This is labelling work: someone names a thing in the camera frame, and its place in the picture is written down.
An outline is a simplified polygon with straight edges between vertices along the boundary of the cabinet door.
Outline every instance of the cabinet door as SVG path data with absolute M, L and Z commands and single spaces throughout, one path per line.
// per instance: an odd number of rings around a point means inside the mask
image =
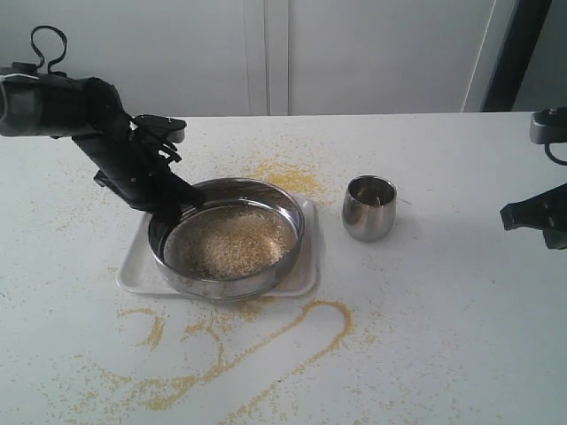
M 266 113 L 261 0 L 19 0 L 1 9 L 2 65 L 36 62 L 29 33 L 48 23 L 69 38 L 57 69 L 111 82 L 131 114 Z M 55 36 L 37 39 L 60 52 Z
M 289 112 L 460 112 L 486 90 L 514 3 L 289 0 Z

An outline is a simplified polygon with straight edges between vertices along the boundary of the white wall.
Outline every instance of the white wall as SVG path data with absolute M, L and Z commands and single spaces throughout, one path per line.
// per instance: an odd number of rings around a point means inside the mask
M 1 0 L 0 66 L 36 62 L 29 33 L 51 24 L 69 38 L 57 69 L 113 83 L 132 114 L 248 115 L 243 1 Z
M 290 111 L 460 112 L 481 48 L 484 96 L 514 4 L 290 0 Z M 501 28 L 487 33 L 493 10 Z
M 567 1 L 551 3 L 514 111 L 567 106 Z

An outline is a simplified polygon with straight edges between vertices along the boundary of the grain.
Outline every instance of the grain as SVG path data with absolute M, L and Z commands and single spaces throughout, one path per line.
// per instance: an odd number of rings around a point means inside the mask
M 270 267 L 295 241 L 291 225 L 247 205 L 207 210 L 184 221 L 166 241 L 166 262 L 205 279 L 237 279 Z

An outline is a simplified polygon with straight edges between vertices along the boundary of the stainless steel bowl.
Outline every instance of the stainless steel bowl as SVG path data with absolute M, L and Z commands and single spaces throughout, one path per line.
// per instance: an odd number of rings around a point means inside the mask
M 252 179 L 217 179 L 198 183 L 195 187 L 206 194 L 202 208 L 184 206 L 182 221 L 175 227 L 155 219 L 151 219 L 148 227 L 151 252 L 167 283 L 188 297 L 211 300 L 241 300 L 272 290 L 293 269 L 299 256 L 305 218 L 297 202 L 278 187 Z M 171 260 L 172 253 L 168 250 L 171 250 L 171 246 L 181 246 L 179 242 L 183 241 L 181 226 L 190 228 L 191 219 L 196 219 L 200 214 L 230 206 L 259 208 L 282 219 L 291 231 L 289 250 L 276 263 L 253 274 L 226 279 L 204 277 L 187 267 L 179 267 L 178 262 Z M 181 239 L 172 245 L 170 238 L 174 237 Z

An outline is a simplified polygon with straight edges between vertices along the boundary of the bowl rim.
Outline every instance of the bowl rim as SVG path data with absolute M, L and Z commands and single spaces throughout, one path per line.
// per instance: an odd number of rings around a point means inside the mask
M 298 236 L 297 239 L 295 240 L 295 242 L 293 243 L 293 246 L 275 263 L 272 263 L 271 265 L 267 266 L 267 267 L 263 267 L 262 269 L 251 273 L 251 274 L 244 274 L 242 276 L 238 276 L 238 277 L 231 277 L 231 278 L 226 278 L 226 279 L 210 279 L 210 278 L 203 278 L 200 276 L 196 276 L 194 274 L 187 274 L 187 273 L 182 273 L 179 270 L 177 270 L 176 268 L 171 267 L 170 265 L 166 264 L 165 260 L 162 260 L 158 254 L 156 254 L 156 252 L 153 250 L 150 242 L 148 241 L 148 244 L 150 245 L 150 251 L 151 251 L 151 255 L 154 257 L 154 259 L 156 261 L 159 262 L 159 264 L 169 270 L 171 270 L 172 272 L 191 279 L 193 281 L 198 281 L 198 282 L 204 282 L 204 283 L 230 283 L 230 282 L 238 282 L 238 281 L 243 281 L 244 279 L 250 279 L 252 277 L 255 277 L 257 275 L 263 274 L 266 271 L 268 271 L 271 268 L 276 267 L 278 264 L 282 263 L 286 256 L 292 252 L 295 251 L 297 249 L 300 248 L 301 244 L 303 243 L 303 237 L 304 237 L 304 233 L 305 233 L 305 216 L 303 214 L 303 210 L 301 209 L 300 205 L 298 204 L 298 202 L 295 200 L 295 198 L 286 190 L 276 186 L 275 184 L 269 183 L 269 182 L 264 182 L 263 180 L 258 180 L 258 179 L 249 179 L 247 177 L 222 177 L 222 178 L 218 178 L 218 179 L 211 179 L 211 180 L 206 180 L 203 182 L 199 182 L 199 183 L 195 183 L 193 184 L 193 187 L 200 189 L 203 186 L 208 186 L 211 184 L 215 184 L 215 183 L 223 183 L 223 182 L 251 182 L 251 183 L 259 183 L 261 185 L 264 186 L 268 186 L 271 189 L 274 189 L 275 191 L 279 192 L 280 194 L 284 195 L 285 197 L 287 197 L 292 203 L 293 206 L 295 207 L 296 211 L 298 212 L 298 216 L 299 216 L 299 225 L 297 230 Z M 148 223 L 148 232 L 150 230 L 150 226 L 151 223 L 153 222 L 154 218 L 153 216 L 151 217 L 150 222 Z

